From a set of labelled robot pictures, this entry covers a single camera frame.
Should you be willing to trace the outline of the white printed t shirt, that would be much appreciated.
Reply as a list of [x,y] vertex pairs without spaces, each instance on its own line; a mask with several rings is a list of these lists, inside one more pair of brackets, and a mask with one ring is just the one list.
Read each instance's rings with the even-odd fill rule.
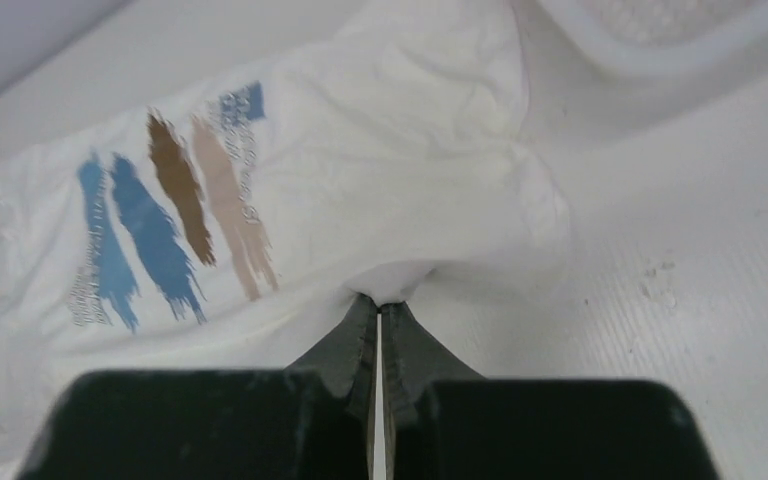
[[511,2],[373,1],[0,160],[0,479],[86,372],[283,366],[432,273],[552,291],[570,213],[528,107]]

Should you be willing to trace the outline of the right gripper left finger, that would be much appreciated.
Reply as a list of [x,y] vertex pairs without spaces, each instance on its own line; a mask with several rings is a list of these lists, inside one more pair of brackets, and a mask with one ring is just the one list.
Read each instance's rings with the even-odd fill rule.
[[368,479],[378,310],[282,369],[105,370],[57,399],[21,479]]

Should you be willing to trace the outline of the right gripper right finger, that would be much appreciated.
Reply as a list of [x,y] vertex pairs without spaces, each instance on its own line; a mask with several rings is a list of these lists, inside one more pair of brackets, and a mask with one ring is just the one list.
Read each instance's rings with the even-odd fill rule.
[[381,308],[391,479],[715,479],[695,419],[640,379],[478,374],[404,303]]

